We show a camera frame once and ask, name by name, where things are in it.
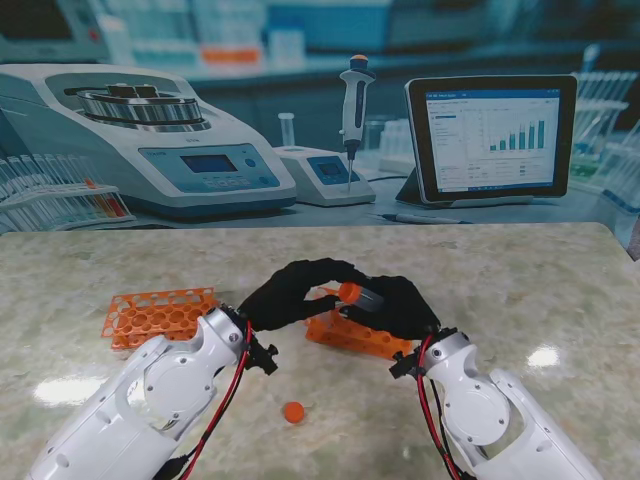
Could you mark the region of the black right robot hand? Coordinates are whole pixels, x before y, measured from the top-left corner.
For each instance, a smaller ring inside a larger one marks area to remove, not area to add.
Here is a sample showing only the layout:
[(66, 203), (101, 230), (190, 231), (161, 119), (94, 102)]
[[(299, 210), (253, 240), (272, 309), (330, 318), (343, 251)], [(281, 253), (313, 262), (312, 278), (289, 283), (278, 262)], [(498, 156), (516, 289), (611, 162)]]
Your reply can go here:
[(340, 313), (349, 320), (405, 340), (423, 340), (439, 330), (440, 320), (416, 286), (407, 278), (367, 277), (357, 273), (346, 281), (370, 290), (383, 299), (382, 305), (373, 312), (358, 306), (342, 307)]

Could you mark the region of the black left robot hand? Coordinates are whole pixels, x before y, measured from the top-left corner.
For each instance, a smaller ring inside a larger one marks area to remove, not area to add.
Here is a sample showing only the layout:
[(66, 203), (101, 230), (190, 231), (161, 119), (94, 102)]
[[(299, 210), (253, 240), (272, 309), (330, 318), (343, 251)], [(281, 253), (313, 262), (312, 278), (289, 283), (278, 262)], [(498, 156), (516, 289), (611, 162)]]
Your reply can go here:
[(363, 284), (364, 273), (332, 258), (299, 260), (276, 271), (238, 307), (255, 331), (274, 331), (333, 310), (339, 299), (327, 295), (307, 300), (309, 291), (331, 281)]

